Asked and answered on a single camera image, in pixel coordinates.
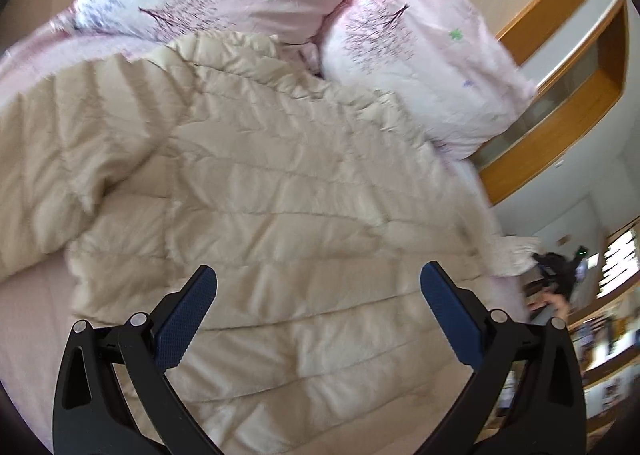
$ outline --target hand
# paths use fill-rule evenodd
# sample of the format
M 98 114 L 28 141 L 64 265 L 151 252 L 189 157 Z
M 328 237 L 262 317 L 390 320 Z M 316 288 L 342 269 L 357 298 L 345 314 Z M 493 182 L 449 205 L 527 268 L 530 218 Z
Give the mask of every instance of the hand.
M 549 304 L 553 305 L 556 308 L 556 316 L 567 323 L 567 320 L 569 320 L 569 312 L 571 311 L 571 307 L 566 298 L 561 294 L 555 294 L 553 292 L 548 292 L 547 290 L 541 292 L 538 299 L 529 305 L 529 311 L 545 307 L 545 305 Z

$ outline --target beige duvet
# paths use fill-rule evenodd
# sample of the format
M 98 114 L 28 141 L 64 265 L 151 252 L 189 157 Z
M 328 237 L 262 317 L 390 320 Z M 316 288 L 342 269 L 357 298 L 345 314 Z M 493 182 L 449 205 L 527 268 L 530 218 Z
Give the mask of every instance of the beige duvet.
M 468 377 L 421 267 L 489 306 L 485 275 L 516 269 L 393 95 L 313 77 L 264 36 L 44 80 L 0 112 L 0 178 L 0 279 L 66 246 L 94 326 L 216 270 L 168 376 L 229 454 L 410 453 Z

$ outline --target shelf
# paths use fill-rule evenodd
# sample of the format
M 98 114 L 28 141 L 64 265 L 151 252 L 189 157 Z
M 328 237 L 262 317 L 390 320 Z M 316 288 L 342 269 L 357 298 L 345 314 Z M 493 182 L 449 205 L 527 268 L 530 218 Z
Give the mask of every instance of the shelf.
M 612 375 L 617 374 L 621 370 L 627 368 L 633 364 L 636 359 L 640 358 L 640 349 L 635 345 L 630 346 L 625 351 L 611 358 L 609 361 L 605 361 L 603 364 L 598 365 L 596 368 L 586 371 L 584 373 L 583 386 L 586 390 L 594 385 L 608 379 Z
M 588 305 L 584 309 L 580 309 L 577 312 L 572 313 L 569 316 L 568 329 L 570 331 L 577 329 L 584 322 L 589 321 L 591 318 L 595 318 L 598 314 L 603 313 L 610 307 L 617 304 L 620 299 L 640 282 L 640 273 L 636 273 L 629 278 L 625 283 L 620 285 L 615 291 L 611 291 L 609 294 L 598 298 L 591 305 Z
M 616 406 L 609 408 L 606 412 L 587 419 L 587 435 L 614 422 L 620 416 L 624 406 L 625 402 L 622 401 Z

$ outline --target green flower print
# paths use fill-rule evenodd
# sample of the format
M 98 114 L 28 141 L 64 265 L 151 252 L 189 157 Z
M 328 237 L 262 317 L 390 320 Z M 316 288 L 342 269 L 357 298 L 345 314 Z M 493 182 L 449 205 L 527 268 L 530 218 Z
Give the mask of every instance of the green flower print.
M 462 31 L 460 31 L 459 29 L 454 29 L 453 31 L 451 31 L 449 33 L 449 36 L 452 40 L 455 40 L 457 42 L 459 42 L 463 38 Z

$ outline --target screw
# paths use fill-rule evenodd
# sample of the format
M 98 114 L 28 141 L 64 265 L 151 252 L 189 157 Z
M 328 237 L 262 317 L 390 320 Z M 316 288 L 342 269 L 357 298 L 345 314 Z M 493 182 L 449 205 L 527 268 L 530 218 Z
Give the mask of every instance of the screw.
M 86 321 L 80 320 L 74 323 L 74 332 L 76 334 L 81 333 L 84 329 L 86 329 Z
M 508 314 L 500 309 L 492 310 L 490 316 L 491 319 L 495 321 L 495 323 L 505 323 L 509 319 Z
M 562 318 L 558 318 L 557 316 L 551 318 L 551 325 L 553 325 L 558 330 L 562 330 L 566 327 L 566 323 L 564 322 L 564 320 Z
M 141 325 L 144 325 L 146 323 L 146 314 L 144 314 L 143 312 L 134 314 L 129 322 L 133 325 L 133 327 L 140 327 Z

